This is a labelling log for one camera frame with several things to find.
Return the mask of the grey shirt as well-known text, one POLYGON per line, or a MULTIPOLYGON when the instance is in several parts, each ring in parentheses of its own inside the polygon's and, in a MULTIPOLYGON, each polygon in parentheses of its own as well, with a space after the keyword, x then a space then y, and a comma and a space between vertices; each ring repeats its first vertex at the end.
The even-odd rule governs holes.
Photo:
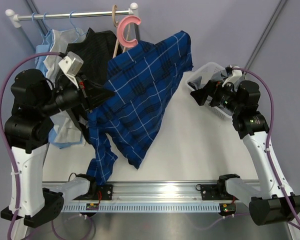
POLYGON ((199 72, 194 73, 187 81, 186 85, 191 91, 195 91, 201 89, 209 80, 221 80, 222 78, 222 71, 218 71, 216 73, 212 72, 199 72))

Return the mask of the blue plaid shirt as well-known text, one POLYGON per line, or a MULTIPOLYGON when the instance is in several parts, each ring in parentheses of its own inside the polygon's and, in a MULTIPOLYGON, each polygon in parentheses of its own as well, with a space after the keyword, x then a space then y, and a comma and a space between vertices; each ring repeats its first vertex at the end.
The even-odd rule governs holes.
POLYGON ((137 46, 108 62, 104 87, 114 96, 87 114, 95 157, 87 174, 104 185, 113 173, 115 145, 138 169, 156 138, 183 74, 193 68, 191 37, 185 31, 137 46))

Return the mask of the pink plastic hanger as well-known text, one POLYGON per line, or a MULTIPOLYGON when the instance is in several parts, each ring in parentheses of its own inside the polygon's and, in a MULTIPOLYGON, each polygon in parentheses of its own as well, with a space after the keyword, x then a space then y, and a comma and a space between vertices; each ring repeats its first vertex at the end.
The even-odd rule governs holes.
POLYGON ((116 29, 116 36, 118 39, 118 42, 126 48, 134 48, 138 45, 138 40, 136 38, 132 40, 127 40, 127 37, 125 35, 125 32, 127 32, 126 28, 129 27, 130 24, 136 24, 139 26, 142 23, 141 18, 134 15, 129 15, 124 17, 118 24, 116 29))

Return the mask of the beige plastic hanger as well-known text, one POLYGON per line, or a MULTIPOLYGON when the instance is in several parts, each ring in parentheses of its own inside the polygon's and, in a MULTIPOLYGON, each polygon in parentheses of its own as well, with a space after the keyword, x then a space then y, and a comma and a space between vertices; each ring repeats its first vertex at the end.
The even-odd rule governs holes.
MULTIPOLYGON (((120 21, 117 21, 117 20, 116 20, 116 12, 117 12, 117 5, 115 4, 115 5, 112 6, 111 17, 112 17, 113 25, 116 27, 116 30, 117 30, 117 27, 118 27, 118 24, 119 24, 120 21)), ((127 40, 129 40, 128 37, 129 37, 129 34, 130 34, 130 26, 131 26, 131 25, 136 25, 136 24, 131 23, 131 24, 126 28, 127 31, 125 32, 125 36, 126 36, 126 39, 127 39, 127 40)), ((116 36, 116 42, 115 42, 114 51, 113 51, 113 55, 112 55, 112 58, 113 58, 113 59, 114 59, 114 58, 117 56, 117 54, 118 54, 119 45, 121 45, 121 44, 119 43, 119 41, 118 41, 118 39, 117 39, 117 36, 116 36)), ((122 51, 122 52, 124 53, 127 49, 131 49, 131 48, 123 47, 123 51, 122 51)))

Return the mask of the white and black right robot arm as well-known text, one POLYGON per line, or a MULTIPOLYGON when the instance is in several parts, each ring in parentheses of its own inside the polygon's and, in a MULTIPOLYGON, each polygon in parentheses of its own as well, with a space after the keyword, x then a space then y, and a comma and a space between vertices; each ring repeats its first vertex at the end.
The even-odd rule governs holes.
POLYGON ((286 181, 276 155, 267 137, 270 128, 258 111, 259 85, 250 80, 242 81, 238 88, 233 83, 209 80, 201 89, 190 95, 199 106, 211 99, 211 107, 223 106, 232 114, 232 124, 238 132, 253 161, 260 189, 245 183, 237 174, 221 175, 216 193, 220 198, 235 197, 249 209, 253 222, 269 225, 290 222, 300 212, 300 195, 296 195, 286 181))

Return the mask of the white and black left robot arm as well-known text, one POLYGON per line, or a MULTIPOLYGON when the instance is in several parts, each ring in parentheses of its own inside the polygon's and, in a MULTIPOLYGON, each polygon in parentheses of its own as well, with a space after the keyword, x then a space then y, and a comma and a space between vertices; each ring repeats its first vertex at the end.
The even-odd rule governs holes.
POLYGON ((14 104, 4 133, 12 151, 19 177, 19 189, 14 189, 10 206, 1 211, 3 219, 17 218, 26 226, 38 228, 58 217, 63 206, 76 198, 93 199, 98 192, 96 180, 78 174, 58 187, 43 187, 43 163, 49 132, 54 127, 52 116, 81 106, 91 111, 114 96, 114 92, 87 79, 83 73, 76 83, 67 81, 62 88, 51 88, 51 82, 38 69, 20 72, 11 85, 14 104))

